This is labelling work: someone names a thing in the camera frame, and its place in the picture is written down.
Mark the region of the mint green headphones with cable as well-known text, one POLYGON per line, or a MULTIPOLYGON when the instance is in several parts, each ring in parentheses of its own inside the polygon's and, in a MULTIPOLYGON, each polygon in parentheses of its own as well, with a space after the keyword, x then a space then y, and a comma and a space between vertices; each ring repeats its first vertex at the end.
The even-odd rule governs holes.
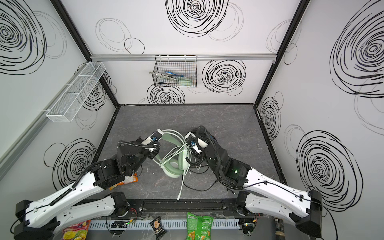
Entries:
POLYGON ((174 147, 164 156, 155 156, 154 162, 163 170, 170 178, 181 178, 181 188, 177 196, 177 201, 181 199, 185 177, 191 167, 187 159, 192 157, 192 153, 187 146, 185 136, 175 130, 167 129, 160 130, 162 135, 161 141, 166 141, 173 144, 174 147))

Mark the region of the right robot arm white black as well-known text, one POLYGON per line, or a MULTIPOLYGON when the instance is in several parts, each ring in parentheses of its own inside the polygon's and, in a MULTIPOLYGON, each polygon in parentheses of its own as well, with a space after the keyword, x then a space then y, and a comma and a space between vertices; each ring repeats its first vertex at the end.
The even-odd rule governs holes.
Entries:
POLYGON ((215 142, 195 139, 188 140, 187 145, 195 157, 207 162, 218 182, 239 191, 237 205, 242 214, 272 215, 288 221, 306 235, 323 237, 323 196, 319 191, 301 191, 277 182, 229 157, 215 142))

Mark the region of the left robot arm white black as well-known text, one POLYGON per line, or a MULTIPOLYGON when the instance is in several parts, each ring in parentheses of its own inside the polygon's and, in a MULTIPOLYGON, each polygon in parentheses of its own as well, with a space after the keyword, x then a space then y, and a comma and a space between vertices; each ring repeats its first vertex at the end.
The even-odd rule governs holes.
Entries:
POLYGON ((115 156, 89 165, 72 184, 41 200, 17 203, 17 220, 10 228, 14 239, 52 240, 61 230, 82 221, 125 216, 130 205, 122 192, 86 204, 81 201, 134 175, 147 158, 157 155, 161 138, 156 131, 145 140, 119 141, 115 156))

